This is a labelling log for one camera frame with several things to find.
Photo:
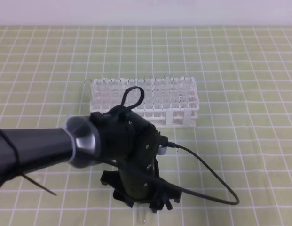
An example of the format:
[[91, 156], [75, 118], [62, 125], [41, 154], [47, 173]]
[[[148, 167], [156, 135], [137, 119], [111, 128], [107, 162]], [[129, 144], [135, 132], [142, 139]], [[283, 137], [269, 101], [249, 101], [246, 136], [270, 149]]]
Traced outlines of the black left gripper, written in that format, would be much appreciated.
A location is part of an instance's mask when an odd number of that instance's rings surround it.
[[171, 202], [179, 203], [182, 195], [179, 189], [164, 184], [165, 180], [159, 175], [156, 159], [144, 169], [125, 164], [117, 171], [104, 171], [101, 183], [114, 189], [115, 200], [130, 208], [134, 204], [146, 204], [153, 213], [161, 211], [164, 207], [171, 210]]

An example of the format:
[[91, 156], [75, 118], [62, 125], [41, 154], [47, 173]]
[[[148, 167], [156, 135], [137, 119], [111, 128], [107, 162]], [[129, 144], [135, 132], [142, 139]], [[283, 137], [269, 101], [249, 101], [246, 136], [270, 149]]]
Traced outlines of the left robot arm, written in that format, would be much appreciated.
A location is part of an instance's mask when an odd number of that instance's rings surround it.
[[132, 207], [148, 204], [153, 212], [181, 198], [179, 189], [159, 176], [156, 156], [168, 140], [156, 127], [124, 106], [107, 113], [69, 118], [64, 128], [0, 129], [0, 188], [15, 177], [62, 162], [75, 168], [116, 163], [104, 171], [101, 183], [113, 187], [113, 197]]

